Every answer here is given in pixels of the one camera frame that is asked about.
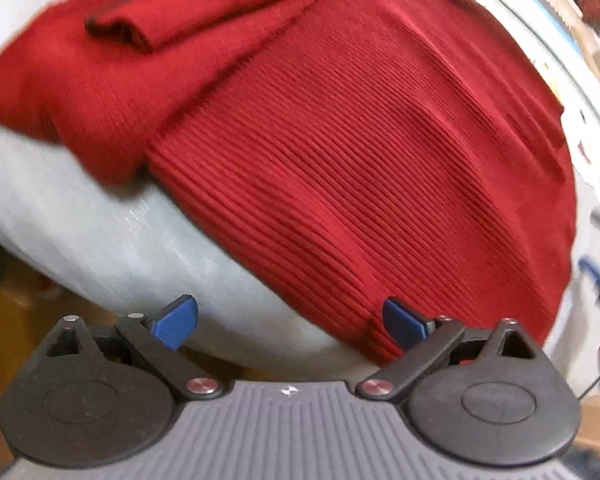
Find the dark red knit sweater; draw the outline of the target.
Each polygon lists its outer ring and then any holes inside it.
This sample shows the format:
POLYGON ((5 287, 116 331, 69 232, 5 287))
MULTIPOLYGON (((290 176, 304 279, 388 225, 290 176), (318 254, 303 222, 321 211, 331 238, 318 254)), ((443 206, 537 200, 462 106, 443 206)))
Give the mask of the dark red knit sweater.
POLYGON ((147 169, 373 362, 389 296, 547 340, 571 273, 562 104, 475 0, 65 0, 0 54, 0 124, 147 169))

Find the grey printed bed sheet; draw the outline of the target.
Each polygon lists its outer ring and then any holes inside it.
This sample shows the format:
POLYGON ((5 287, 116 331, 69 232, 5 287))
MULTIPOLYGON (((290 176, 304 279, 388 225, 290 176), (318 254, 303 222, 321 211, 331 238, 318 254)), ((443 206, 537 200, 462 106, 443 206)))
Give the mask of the grey printed bed sheet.
MULTIPOLYGON (((582 56, 535 0, 477 0, 565 104, 577 185, 573 259, 600 262, 600 96, 582 56)), ((0 244, 111 312, 154 312, 183 294, 201 307, 195 349, 283 379, 355 380, 371 362, 299 316, 199 231, 155 183, 114 193, 62 146, 0 126, 0 244)))

